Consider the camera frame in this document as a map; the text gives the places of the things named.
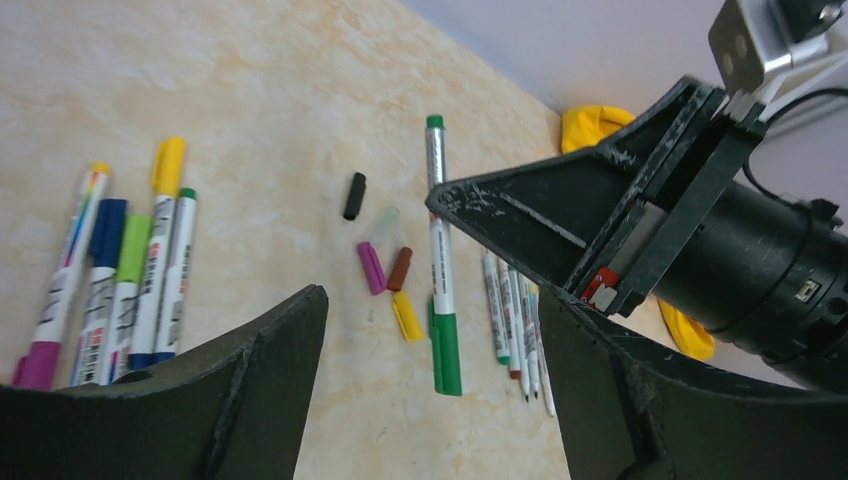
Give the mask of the blue cap marker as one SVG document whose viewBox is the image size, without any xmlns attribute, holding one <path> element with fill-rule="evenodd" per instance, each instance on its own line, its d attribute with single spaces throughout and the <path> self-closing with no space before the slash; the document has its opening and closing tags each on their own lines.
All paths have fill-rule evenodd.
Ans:
<svg viewBox="0 0 848 480">
<path fill-rule="evenodd" d="M 99 203 L 88 248 L 88 278 L 84 322 L 79 333 L 70 386 L 98 382 L 98 368 L 106 346 L 107 324 L 114 298 L 125 221 L 126 199 L 108 198 Z"/>
</svg>

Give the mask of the purple pen cap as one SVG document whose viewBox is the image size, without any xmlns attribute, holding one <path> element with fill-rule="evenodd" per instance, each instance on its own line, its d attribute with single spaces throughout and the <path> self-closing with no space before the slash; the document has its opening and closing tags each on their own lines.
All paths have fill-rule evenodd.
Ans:
<svg viewBox="0 0 848 480">
<path fill-rule="evenodd" d="M 369 241 L 356 245 L 356 252 L 372 295 L 379 295 L 386 290 L 387 280 L 378 253 Z"/>
</svg>

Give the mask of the yellow end rainbow marker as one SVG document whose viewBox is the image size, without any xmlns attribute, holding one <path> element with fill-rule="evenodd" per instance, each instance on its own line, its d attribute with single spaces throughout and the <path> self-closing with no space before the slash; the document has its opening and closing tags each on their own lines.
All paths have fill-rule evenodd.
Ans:
<svg viewBox="0 0 848 480">
<path fill-rule="evenodd" d="M 552 418 L 555 418 L 556 407 L 549 377 L 549 370 L 545 357 L 544 345 L 542 342 L 541 322 L 539 318 L 539 287 L 535 283 L 530 282 L 529 290 L 530 305 L 532 308 L 532 318 L 535 325 L 536 351 L 540 371 L 540 382 L 543 389 L 544 401 L 546 404 L 548 415 Z"/>
</svg>

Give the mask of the purple end green cap marker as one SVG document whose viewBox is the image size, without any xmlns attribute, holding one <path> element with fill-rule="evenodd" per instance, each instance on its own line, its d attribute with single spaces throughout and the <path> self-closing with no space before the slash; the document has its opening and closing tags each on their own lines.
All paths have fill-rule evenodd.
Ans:
<svg viewBox="0 0 848 480">
<path fill-rule="evenodd" d="M 154 364 L 173 358 L 178 351 L 197 210 L 196 191 L 193 188 L 182 188 L 176 202 L 175 222 L 153 352 Z"/>
</svg>

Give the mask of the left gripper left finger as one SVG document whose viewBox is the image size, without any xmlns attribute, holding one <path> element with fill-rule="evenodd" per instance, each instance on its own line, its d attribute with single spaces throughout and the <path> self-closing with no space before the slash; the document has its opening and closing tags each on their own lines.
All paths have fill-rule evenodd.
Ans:
<svg viewBox="0 0 848 480">
<path fill-rule="evenodd" d="M 5 479 L 290 479 L 325 337 L 310 285 L 108 386 L 1 390 Z"/>
</svg>

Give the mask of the black cap brown marker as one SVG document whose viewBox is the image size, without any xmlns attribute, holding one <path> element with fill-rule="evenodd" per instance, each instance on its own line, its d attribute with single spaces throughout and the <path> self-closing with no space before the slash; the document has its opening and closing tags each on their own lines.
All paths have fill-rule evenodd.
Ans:
<svg viewBox="0 0 848 480">
<path fill-rule="evenodd" d="M 509 348 L 509 375 L 513 380 L 521 379 L 520 358 L 518 352 L 518 342 L 515 337 L 514 327 L 514 308 L 512 302 L 512 290 L 509 277 L 508 264 L 503 259 L 497 260 L 499 286 L 501 290 L 501 301 L 503 317 L 507 331 L 507 345 Z"/>
</svg>

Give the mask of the green long nib marker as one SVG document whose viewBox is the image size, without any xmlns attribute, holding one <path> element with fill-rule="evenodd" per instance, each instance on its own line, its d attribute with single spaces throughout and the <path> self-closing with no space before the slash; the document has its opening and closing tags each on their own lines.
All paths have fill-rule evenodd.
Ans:
<svg viewBox="0 0 848 480">
<path fill-rule="evenodd" d="M 510 362 L 510 349 L 507 344 L 499 280 L 494 255 L 488 250 L 485 250 L 483 253 L 483 273 L 491 316 L 495 356 L 500 364 L 508 365 Z"/>
</svg>

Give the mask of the black pen cap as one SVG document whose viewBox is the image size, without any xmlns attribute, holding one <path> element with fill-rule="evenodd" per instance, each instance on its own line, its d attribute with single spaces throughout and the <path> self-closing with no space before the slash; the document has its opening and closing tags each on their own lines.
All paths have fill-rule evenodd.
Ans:
<svg viewBox="0 0 848 480">
<path fill-rule="evenodd" d="M 342 213 L 342 217 L 345 220 L 353 221 L 358 217 L 366 188 L 367 177 L 361 172 L 355 172 L 351 179 L 348 196 Z"/>
</svg>

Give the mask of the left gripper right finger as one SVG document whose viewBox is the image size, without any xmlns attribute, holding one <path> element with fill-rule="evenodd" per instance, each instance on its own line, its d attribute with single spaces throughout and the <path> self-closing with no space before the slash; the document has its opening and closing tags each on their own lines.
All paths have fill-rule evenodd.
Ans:
<svg viewBox="0 0 848 480">
<path fill-rule="evenodd" d="M 690 359 L 553 287 L 539 316 L 574 479 L 843 479 L 847 399 Z"/>
</svg>

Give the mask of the yellow pen cap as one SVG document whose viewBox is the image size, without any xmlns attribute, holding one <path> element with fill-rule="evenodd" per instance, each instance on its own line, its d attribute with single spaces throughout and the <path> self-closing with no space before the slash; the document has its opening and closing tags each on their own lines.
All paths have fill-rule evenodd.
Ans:
<svg viewBox="0 0 848 480">
<path fill-rule="evenodd" d="M 424 338 L 424 332 L 418 321 L 409 296 L 402 290 L 392 293 L 392 307 L 401 333 L 407 342 Z"/>
</svg>

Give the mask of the translucent pen cap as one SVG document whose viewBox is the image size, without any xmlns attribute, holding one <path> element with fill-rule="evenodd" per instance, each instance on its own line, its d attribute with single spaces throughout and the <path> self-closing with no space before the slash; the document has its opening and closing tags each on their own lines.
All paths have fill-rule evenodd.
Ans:
<svg viewBox="0 0 848 480">
<path fill-rule="evenodd" d="M 370 232 L 368 237 L 369 242 L 374 246 L 378 246 L 385 240 L 388 240 L 398 225 L 399 217 L 400 211 L 396 206 L 386 207 Z"/>
</svg>

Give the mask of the brown pen cap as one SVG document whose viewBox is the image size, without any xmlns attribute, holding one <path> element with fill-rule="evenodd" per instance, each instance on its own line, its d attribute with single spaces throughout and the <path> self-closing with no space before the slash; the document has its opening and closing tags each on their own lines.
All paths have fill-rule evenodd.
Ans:
<svg viewBox="0 0 848 480">
<path fill-rule="evenodd" d="M 393 263 L 391 272 L 387 278 L 386 288 L 391 292 L 402 290 L 411 265 L 413 250 L 410 247 L 402 247 Z"/>
</svg>

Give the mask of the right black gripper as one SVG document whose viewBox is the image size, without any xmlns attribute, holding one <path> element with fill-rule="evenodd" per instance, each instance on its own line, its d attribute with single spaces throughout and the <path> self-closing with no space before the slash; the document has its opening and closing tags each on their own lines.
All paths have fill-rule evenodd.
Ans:
<svg viewBox="0 0 848 480">
<path fill-rule="evenodd" d="M 605 316 L 655 295 L 809 388 L 847 387 L 837 206 L 739 184 L 761 106 L 682 77 L 594 145 L 434 187 L 425 205 L 534 281 Z"/>
</svg>

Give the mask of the blue end marker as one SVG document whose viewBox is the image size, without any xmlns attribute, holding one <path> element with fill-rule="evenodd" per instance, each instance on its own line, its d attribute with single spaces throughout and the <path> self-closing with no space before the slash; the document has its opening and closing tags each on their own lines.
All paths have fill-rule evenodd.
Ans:
<svg viewBox="0 0 848 480">
<path fill-rule="evenodd" d="M 525 392 L 526 400 L 530 396 L 535 399 L 539 396 L 540 380 L 538 367 L 538 353 L 536 348 L 536 326 L 533 318 L 532 298 L 529 280 L 522 274 L 518 275 L 519 295 L 523 314 L 523 344 L 525 349 L 525 367 L 528 389 Z"/>
</svg>

